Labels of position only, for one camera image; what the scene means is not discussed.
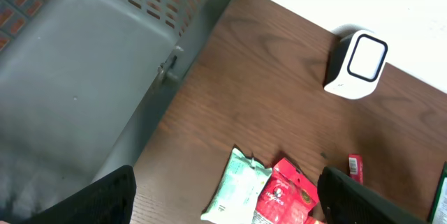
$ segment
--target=white wall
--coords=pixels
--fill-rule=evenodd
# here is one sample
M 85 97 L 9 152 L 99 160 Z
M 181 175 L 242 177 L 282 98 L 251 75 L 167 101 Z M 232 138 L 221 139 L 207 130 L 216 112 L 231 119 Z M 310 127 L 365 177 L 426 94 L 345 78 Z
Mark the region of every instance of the white wall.
M 333 33 L 374 31 L 388 43 L 388 63 L 447 93 L 447 0 L 272 1 Z

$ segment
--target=green object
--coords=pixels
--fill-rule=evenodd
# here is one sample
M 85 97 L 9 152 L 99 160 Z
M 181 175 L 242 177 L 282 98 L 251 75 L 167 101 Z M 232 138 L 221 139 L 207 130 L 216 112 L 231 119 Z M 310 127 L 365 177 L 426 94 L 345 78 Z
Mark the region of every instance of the green object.
M 258 196 L 272 175 L 253 158 L 234 148 L 217 193 L 200 217 L 216 224 L 251 224 Z
M 428 221 L 432 224 L 447 224 L 447 162 L 444 163 Z

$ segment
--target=white packet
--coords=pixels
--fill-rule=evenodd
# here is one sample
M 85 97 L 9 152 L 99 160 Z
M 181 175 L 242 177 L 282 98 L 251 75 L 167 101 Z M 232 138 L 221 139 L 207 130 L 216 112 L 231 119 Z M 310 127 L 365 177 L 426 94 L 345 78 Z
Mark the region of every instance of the white packet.
M 216 195 L 200 219 L 216 224 L 251 224 L 258 196 L 271 175 L 272 168 L 264 168 L 234 148 Z

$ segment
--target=gray plastic bin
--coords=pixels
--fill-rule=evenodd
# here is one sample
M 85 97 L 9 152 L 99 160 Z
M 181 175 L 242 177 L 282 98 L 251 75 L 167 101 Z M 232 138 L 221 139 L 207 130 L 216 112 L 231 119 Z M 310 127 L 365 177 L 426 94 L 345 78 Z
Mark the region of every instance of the gray plastic bin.
M 229 3 L 0 0 L 0 220 L 133 165 Z

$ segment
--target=wooden table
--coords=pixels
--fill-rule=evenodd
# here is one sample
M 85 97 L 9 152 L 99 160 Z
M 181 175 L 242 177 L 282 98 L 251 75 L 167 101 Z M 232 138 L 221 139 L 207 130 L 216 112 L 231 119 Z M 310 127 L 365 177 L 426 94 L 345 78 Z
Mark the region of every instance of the wooden table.
M 288 156 L 313 182 L 359 153 L 365 185 L 425 219 L 447 96 L 389 64 L 366 98 L 324 92 L 337 40 L 271 1 L 235 0 L 135 165 L 133 223 L 199 223 L 235 145 L 266 165 Z

